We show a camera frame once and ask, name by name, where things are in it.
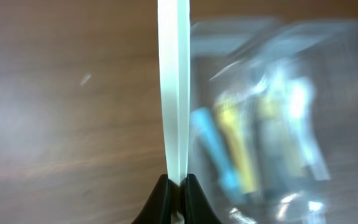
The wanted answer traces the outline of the light blue plastic fork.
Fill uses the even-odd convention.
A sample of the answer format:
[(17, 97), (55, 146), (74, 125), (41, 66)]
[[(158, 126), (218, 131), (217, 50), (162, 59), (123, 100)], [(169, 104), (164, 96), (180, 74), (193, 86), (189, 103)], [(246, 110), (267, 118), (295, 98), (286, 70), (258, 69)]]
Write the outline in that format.
[(192, 126), (199, 132), (200, 140), (217, 170), (223, 193), (231, 203), (243, 204), (246, 199), (241, 191), (239, 175), (229, 158), (212, 112), (208, 108), (198, 108), (191, 112), (190, 120)]

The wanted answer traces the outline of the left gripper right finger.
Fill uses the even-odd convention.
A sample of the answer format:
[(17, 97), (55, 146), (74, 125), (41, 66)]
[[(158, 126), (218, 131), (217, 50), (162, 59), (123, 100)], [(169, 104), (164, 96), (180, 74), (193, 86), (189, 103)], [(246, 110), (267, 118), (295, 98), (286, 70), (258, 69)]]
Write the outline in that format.
[(183, 212), (185, 224), (221, 224), (194, 174), (184, 179)]

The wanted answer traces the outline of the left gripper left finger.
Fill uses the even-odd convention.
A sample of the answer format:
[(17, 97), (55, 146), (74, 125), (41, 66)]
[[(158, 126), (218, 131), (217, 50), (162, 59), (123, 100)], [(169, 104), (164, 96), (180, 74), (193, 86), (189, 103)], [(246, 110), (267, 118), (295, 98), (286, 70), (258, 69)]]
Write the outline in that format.
[(132, 224), (170, 224), (170, 180), (162, 174)]

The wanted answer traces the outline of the white fork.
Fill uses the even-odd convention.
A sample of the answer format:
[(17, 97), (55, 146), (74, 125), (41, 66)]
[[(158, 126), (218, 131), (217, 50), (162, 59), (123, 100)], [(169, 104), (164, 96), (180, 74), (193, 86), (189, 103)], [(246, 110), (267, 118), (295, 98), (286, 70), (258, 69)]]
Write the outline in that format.
[(302, 66), (300, 61), (292, 58), (279, 61), (280, 74), (284, 78), (286, 112), (300, 147), (303, 165), (310, 168), (315, 180), (329, 180), (330, 174), (313, 130), (314, 85)]
[(259, 145), (269, 187), (290, 189), (305, 176), (301, 156), (283, 114), (282, 100), (264, 94), (257, 100)]

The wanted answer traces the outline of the yellow plastic fork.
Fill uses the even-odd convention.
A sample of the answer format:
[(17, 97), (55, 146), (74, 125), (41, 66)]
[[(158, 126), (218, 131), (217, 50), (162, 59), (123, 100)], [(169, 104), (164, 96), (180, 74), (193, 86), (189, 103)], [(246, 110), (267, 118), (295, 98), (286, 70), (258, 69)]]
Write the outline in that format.
[(243, 119), (236, 99), (232, 95), (221, 95), (214, 104), (215, 117), (239, 174), (243, 194), (258, 190), (258, 180), (243, 130)]

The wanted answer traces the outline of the white fork angled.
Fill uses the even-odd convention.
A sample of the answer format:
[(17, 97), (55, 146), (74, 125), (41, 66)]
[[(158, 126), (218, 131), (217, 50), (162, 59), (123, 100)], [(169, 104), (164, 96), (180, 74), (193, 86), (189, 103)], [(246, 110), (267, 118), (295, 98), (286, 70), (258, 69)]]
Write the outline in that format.
[(184, 223), (180, 186), (188, 174), (190, 137), (189, 0), (158, 0), (158, 57), (171, 222)]

